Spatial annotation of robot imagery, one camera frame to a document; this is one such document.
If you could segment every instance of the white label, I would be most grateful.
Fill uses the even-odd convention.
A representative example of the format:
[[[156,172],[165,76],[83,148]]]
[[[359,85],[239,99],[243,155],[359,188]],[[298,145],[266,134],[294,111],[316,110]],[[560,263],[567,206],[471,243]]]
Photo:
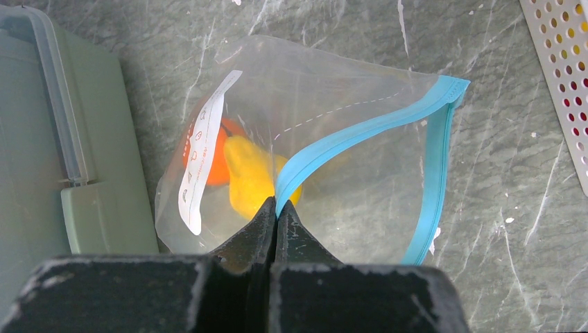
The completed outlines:
[[[178,209],[182,220],[195,235],[199,235],[202,230],[200,202],[212,166],[216,137],[223,115],[225,93],[242,73],[242,71],[231,71],[227,75],[202,107],[188,138],[190,151],[178,192]]]

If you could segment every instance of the gray marble surface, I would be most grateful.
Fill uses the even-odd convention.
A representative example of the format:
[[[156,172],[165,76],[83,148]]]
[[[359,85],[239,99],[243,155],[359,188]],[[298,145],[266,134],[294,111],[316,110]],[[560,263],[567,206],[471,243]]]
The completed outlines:
[[[244,35],[471,80],[425,264],[453,280],[475,332],[588,330],[588,198],[518,1],[403,0],[402,11],[397,0],[0,3],[39,8],[118,55],[152,199],[212,57]]]

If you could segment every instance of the toy fruit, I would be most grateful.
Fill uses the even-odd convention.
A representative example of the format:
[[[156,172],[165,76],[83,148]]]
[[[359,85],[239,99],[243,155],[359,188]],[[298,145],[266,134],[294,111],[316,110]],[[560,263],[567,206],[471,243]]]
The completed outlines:
[[[212,166],[206,185],[225,185],[229,183],[229,169],[223,152],[225,141],[228,137],[233,135],[240,135],[246,137],[245,131],[236,122],[222,118],[220,121],[220,128],[218,129],[218,136],[216,137],[216,147],[214,148],[214,156],[212,158]]]
[[[279,173],[286,162],[285,157],[274,155]],[[243,218],[253,219],[263,202],[275,195],[272,179],[272,155],[244,137],[233,136],[225,140],[225,159],[229,169],[229,197],[231,206]],[[290,197],[296,205],[302,187]]]

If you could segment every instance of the green plastic box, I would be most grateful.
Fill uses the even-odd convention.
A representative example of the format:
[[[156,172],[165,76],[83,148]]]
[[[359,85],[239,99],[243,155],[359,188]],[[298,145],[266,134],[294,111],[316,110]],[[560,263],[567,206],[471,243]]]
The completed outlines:
[[[69,253],[157,253],[116,57],[43,12],[0,6],[0,318]]]

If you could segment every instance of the blue zipper strip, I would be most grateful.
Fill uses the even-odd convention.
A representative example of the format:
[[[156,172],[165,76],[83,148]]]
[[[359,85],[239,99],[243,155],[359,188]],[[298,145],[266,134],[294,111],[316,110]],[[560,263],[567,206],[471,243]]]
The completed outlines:
[[[350,126],[303,148],[284,165],[278,175],[275,192],[276,214],[279,216],[292,193],[331,158],[385,130],[419,121],[437,113],[439,115],[433,117],[433,122],[429,122],[427,127],[421,215],[413,239],[402,259],[403,264],[420,264],[433,240],[441,216],[447,179],[451,115],[461,103],[468,84],[467,80],[440,76],[425,96],[407,108]],[[440,137],[444,139],[442,145],[439,145]]]

